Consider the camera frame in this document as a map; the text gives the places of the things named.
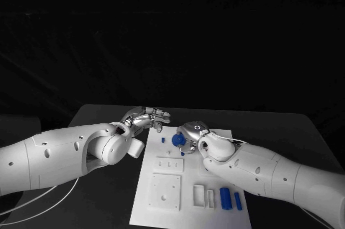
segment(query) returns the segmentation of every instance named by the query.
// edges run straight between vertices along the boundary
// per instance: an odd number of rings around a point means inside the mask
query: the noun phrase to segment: black curtain
[[[84,104],[302,113],[344,163],[344,5],[0,0],[0,113],[43,131]]]

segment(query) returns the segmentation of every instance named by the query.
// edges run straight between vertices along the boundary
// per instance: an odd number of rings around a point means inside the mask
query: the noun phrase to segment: white slot piece
[[[192,185],[192,206],[205,208],[205,190],[204,185]]]
[[[149,189],[149,208],[179,211],[180,176],[153,174]]]
[[[153,165],[154,172],[183,172],[183,159],[179,158],[156,158]]]
[[[206,201],[208,201],[206,208],[214,210],[214,191],[212,190],[206,190]]]

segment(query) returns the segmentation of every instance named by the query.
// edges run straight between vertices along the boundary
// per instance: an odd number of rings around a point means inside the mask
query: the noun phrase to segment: gray table
[[[69,127],[118,121],[134,106],[85,105]],[[302,114],[160,108],[172,114],[169,126],[201,120],[211,128],[231,129],[234,138],[263,146],[290,160],[319,169],[344,173],[320,134]],[[137,139],[147,141],[146,130]],[[3,229],[137,229],[129,225],[143,154],[129,155],[114,166],[94,170],[79,178],[65,201],[43,215]],[[14,211],[14,222],[48,209],[65,196],[75,180],[58,186],[36,202]],[[26,191],[19,205],[46,189]],[[325,228],[292,203],[245,193],[251,225],[258,228]]]

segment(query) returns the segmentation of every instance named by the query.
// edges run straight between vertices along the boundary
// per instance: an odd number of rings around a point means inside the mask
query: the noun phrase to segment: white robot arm
[[[345,229],[345,175],[295,163],[271,150],[218,136],[201,121],[178,127],[180,152],[204,156],[209,172],[248,193],[284,200]]]
[[[139,157],[144,144],[136,138],[144,128],[162,131],[167,112],[137,107],[120,122],[46,131],[0,148],[0,196],[49,188],[114,165],[129,153]]]

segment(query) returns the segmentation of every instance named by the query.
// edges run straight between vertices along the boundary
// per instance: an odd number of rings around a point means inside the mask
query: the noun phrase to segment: cable
[[[35,199],[32,199],[27,203],[25,203],[23,205],[20,205],[19,207],[10,209],[9,211],[0,213],[0,216],[6,213],[10,213],[12,211],[17,210],[19,208],[22,208],[23,206],[26,206],[29,203],[32,203],[33,201],[36,201],[40,197],[43,197],[58,186],[55,186],[53,188],[51,188],[51,190],[48,190],[40,196],[38,196]]]
[[[224,139],[228,139],[228,140],[234,140],[234,141],[238,141],[238,142],[247,143],[247,142],[244,142],[243,140],[221,137],[221,136],[219,136],[218,134],[215,134],[212,131],[211,131],[211,133],[212,133],[218,138],[224,138]]]
[[[333,228],[331,228],[331,227],[305,210],[305,208],[300,207],[300,209],[306,212],[306,214],[308,214],[328,229],[333,229]]]
[[[4,225],[10,225],[10,224],[16,224],[16,223],[20,223],[20,222],[23,222],[23,221],[26,221],[26,220],[29,220],[29,219],[32,219],[32,218],[35,218],[36,216],[39,216],[40,214],[43,214],[45,212],[48,212],[62,201],[64,201],[64,199],[66,198],[66,196],[69,195],[69,193],[72,192],[72,190],[74,190],[74,187],[75,187],[75,185],[77,185],[77,182],[78,182],[78,180],[79,180],[79,178],[77,178],[77,181],[75,181],[75,183],[74,183],[74,186],[72,186],[72,188],[71,188],[71,190],[69,190],[69,192],[68,192],[68,194],[65,195],[65,197],[59,200],[59,202],[49,208],[49,209],[46,209],[42,213],[39,213],[38,215],[35,215],[35,216],[32,216],[30,218],[26,218],[25,220],[20,220],[20,221],[17,221],[17,222],[13,222],[13,223],[6,223],[6,224],[0,224],[0,226],[4,226]]]

